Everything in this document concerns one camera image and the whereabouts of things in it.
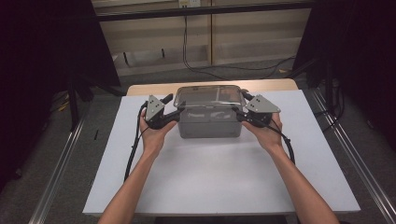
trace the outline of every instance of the clear plastic lid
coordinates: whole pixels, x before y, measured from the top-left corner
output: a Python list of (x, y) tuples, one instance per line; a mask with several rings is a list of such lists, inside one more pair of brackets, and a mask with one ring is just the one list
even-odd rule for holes
[(231, 107), (245, 104), (241, 89), (233, 85), (182, 87), (177, 90), (174, 101), (175, 107)]

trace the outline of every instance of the electrical outlet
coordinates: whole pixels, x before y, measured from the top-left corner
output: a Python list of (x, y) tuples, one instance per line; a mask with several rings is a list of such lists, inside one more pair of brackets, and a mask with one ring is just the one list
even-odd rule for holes
[(178, 0), (179, 7), (200, 7), (201, 0)]
[(190, 7), (200, 7), (201, 0), (190, 0)]

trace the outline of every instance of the wire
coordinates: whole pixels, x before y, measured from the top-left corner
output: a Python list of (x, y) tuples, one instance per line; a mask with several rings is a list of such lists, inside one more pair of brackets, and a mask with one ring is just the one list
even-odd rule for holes
[[(328, 131), (332, 126), (334, 126), (337, 122), (339, 122), (339, 120), (341, 119), (341, 117), (343, 117), (343, 115), (344, 115), (344, 111), (345, 111), (345, 107), (346, 107), (346, 106), (345, 106), (345, 95), (344, 95), (344, 92), (343, 92), (342, 89), (341, 89), (341, 85), (339, 85), (339, 86), (337, 87), (337, 91), (336, 91), (335, 95), (336, 95), (336, 104), (335, 104), (335, 106), (339, 107), (339, 113), (338, 113), (338, 115), (335, 115), (335, 116), (334, 116), (334, 121), (332, 121), (332, 123), (331, 123), (329, 126), (327, 126), (326, 128), (324, 128), (324, 129), (322, 130), (323, 133), (325, 133), (326, 131)], [(328, 111), (328, 110), (325, 110), (325, 111), (318, 112), (318, 113), (321, 113), (321, 114), (328, 114), (329, 111)]]
[(324, 110), (324, 111), (315, 112), (315, 113), (314, 113), (314, 116), (315, 116), (315, 118), (317, 118), (317, 117), (319, 117), (319, 116), (321, 116), (321, 115), (324, 115), (324, 114), (326, 114), (326, 113), (329, 113), (329, 112), (330, 112), (329, 110)]
[(183, 41), (183, 63), (184, 63), (184, 65), (186, 65), (186, 67), (187, 67), (188, 69), (190, 69), (190, 71), (192, 71), (192, 72), (194, 72), (194, 73), (207, 74), (207, 75), (210, 75), (210, 76), (212, 76), (212, 77), (216, 77), (216, 78), (219, 78), (219, 79), (222, 79), (222, 80), (227, 80), (227, 81), (229, 81), (230, 79), (228, 79), (228, 78), (219, 77), (219, 76), (216, 76), (215, 74), (212, 74), (212, 73), (199, 71), (199, 70), (196, 70), (196, 69), (192, 68), (192, 67), (189, 65), (189, 63), (187, 62), (187, 17), (186, 17), (186, 16), (184, 17), (184, 24), (185, 24), (185, 26), (184, 26), (184, 41)]
[(274, 70), (270, 73), (270, 75), (268, 75), (268, 76), (266, 76), (266, 77), (261, 77), (260, 79), (265, 79), (265, 78), (268, 78), (268, 77), (273, 76), (273, 75), (275, 74), (276, 69), (277, 69), (278, 66), (280, 66), (282, 63), (287, 62), (287, 61), (290, 60), (290, 59), (295, 59), (295, 58), (296, 58), (295, 56), (291, 56), (291, 57), (289, 57), (289, 58), (287, 58), (287, 59), (284, 59), (284, 60), (280, 61), (278, 64), (272, 66), (272, 67), (274, 67)]
[(149, 127), (147, 127), (140, 135), (139, 135), (139, 139), (140, 137), (143, 135), (143, 133), (148, 129)]
[(226, 65), (215, 65), (215, 66), (206, 66), (206, 67), (191, 67), (189, 65), (189, 62), (187, 61), (187, 16), (184, 17), (184, 24), (185, 24), (185, 26), (184, 26), (184, 39), (183, 39), (183, 63), (190, 71), (192, 71), (194, 73), (202, 73), (202, 74), (210, 75), (212, 77), (216, 77), (216, 78), (219, 78), (219, 79), (222, 79), (222, 80), (230, 80), (228, 78), (219, 77), (219, 76), (217, 76), (217, 75), (215, 75), (213, 73), (205, 72), (205, 71), (202, 71), (202, 70), (210, 69), (210, 68), (232, 68), (232, 69), (240, 69), (240, 70), (248, 70), (248, 71), (261, 71), (261, 70), (275, 68), (274, 71), (270, 75), (267, 76), (267, 77), (270, 77), (270, 76), (272, 76), (275, 73), (276, 68), (278, 66), (280, 66), (282, 63), (285, 63), (286, 61), (288, 61), (290, 59), (295, 59), (295, 55), (293, 55), (293, 56), (291, 56), (291, 57), (289, 57), (287, 59), (284, 59), (284, 60), (280, 61), (277, 64), (274, 64), (274, 65), (271, 65), (271, 66), (268, 66), (268, 67), (262, 67), (262, 68), (246, 68), (246, 67), (228, 66), (228, 65), (227, 66)]
[(68, 92), (67, 92), (67, 91), (65, 91), (63, 94), (61, 94), (61, 96), (59, 96), (59, 97), (56, 98), (55, 100), (52, 100), (52, 103), (55, 103), (55, 102), (59, 101), (59, 100), (62, 99), (62, 98), (65, 98), (65, 100), (69, 98)]
[(280, 131), (280, 128), (277, 126), (277, 124), (275, 123), (275, 121), (274, 121), (273, 119), (271, 119), (271, 121), (275, 124), (275, 126), (277, 127), (277, 129), (271, 127), (271, 126), (268, 125), (268, 124), (265, 124), (264, 122), (261, 122), (260, 120), (255, 120), (255, 121), (257, 121), (261, 126), (264, 126), (265, 128), (268, 128), (269, 130), (272, 130), (272, 131), (274, 131), (274, 132), (280, 134), (280, 136), (282, 136), (283, 141), (284, 141), (285, 144), (286, 144), (286, 147), (288, 147), (290, 160), (291, 160), (294, 164), (296, 164), (296, 161), (295, 161), (295, 159), (294, 159), (294, 151), (293, 151), (293, 148), (291, 147), (291, 143), (290, 143), (291, 140), (290, 140), (285, 134), (283, 134), (283, 133)]
[(65, 101), (63, 104), (59, 105), (58, 107), (52, 109), (50, 111), (50, 113), (52, 114), (55, 111), (63, 111), (67, 106), (69, 105), (69, 100), (67, 99), (67, 101)]
[(129, 156), (128, 164), (126, 165), (124, 182), (128, 178), (129, 173), (131, 172), (131, 165), (132, 165), (132, 161), (134, 160), (134, 154), (136, 153), (137, 146), (139, 145), (140, 136), (141, 136), (141, 134), (143, 134), (143, 133), (141, 133), (139, 136), (140, 116), (142, 115), (143, 109), (147, 106), (148, 106), (148, 102), (146, 101), (145, 103), (142, 104), (142, 106), (140, 106), (139, 113), (137, 114), (136, 135), (134, 137), (134, 145), (132, 146), (131, 155)]

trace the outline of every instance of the tabletop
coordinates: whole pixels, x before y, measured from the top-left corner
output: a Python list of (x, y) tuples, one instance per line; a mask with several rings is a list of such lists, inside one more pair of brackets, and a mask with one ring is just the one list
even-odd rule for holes
[[(296, 90), (294, 81), (289, 79), (132, 86), (129, 96), (121, 100), (83, 213), (100, 216), (122, 184), (133, 144), (130, 136), (134, 136), (134, 127), (130, 124), (135, 123), (137, 109), (147, 100), (148, 94), (168, 94), (186, 85), (219, 84), (239, 85), (252, 94), (263, 94), (279, 106), (283, 132), (291, 139), (297, 167), (333, 211), (360, 210), (303, 93)], [(165, 114), (173, 110), (168, 106)], [(142, 151), (140, 144), (132, 167)], [(237, 138), (183, 139), (177, 126), (166, 136), (136, 208), (136, 213), (143, 216), (293, 212), (294, 207), (275, 165), (253, 134), (243, 129)]]

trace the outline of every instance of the plastic container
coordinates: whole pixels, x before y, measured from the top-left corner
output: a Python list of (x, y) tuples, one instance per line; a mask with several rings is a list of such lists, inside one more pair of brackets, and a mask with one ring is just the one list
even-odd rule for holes
[(182, 138), (238, 137), (242, 125), (232, 107), (246, 104), (238, 86), (193, 86), (178, 89), (175, 107), (184, 107), (178, 128)]

